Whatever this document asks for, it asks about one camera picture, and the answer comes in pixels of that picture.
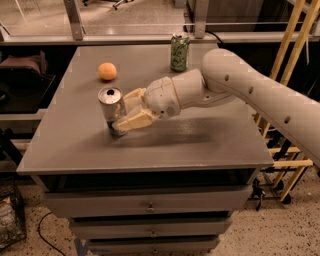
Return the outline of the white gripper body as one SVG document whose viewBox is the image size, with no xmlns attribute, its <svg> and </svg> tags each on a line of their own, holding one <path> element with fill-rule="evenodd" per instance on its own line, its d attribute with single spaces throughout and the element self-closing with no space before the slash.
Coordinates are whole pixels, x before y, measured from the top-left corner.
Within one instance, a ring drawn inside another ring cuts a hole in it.
<svg viewBox="0 0 320 256">
<path fill-rule="evenodd" d="M 164 77 L 153 81 L 144 93 L 148 108 L 159 118 L 169 119 L 181 112 L 173 81 Z"/>
</svg>

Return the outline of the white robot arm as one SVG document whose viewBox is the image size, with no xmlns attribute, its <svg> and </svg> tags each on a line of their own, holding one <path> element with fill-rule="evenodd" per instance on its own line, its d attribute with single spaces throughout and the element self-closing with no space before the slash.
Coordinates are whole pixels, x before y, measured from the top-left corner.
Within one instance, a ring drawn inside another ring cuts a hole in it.
<svg viewBox="0 0 320 256">
<path fill-rule="evenodd" d="M 320 166 L 320 103 L 262 75 L 222 48 L 207 52 L 198 69 L 158 79 L 126 94 L 127 114 L 113 127 L 121 131 L 146 127 L 183 109 L 221 105 L 234 96 Z"/>
</svg>

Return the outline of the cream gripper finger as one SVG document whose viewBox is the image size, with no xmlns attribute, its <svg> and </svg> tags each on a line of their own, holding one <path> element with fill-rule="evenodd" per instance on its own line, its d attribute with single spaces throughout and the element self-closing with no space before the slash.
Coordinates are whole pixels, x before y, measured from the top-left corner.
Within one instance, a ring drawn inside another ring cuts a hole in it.
<svg viewBox="0 0 320 256">
<path fill-rule="evenodd" d="M 112 127 L 120 131 L 139 129 L 150 126 L 157 118 L 150 109 L 135 107 L 126 116 L 115 121 Z"/>
<path fill-rule="evenodd" d="M 145 88 L 138 88 L 123 97 L 128 116 L 144 115 L 146 113 L 145 92 Z"/>
</svg>

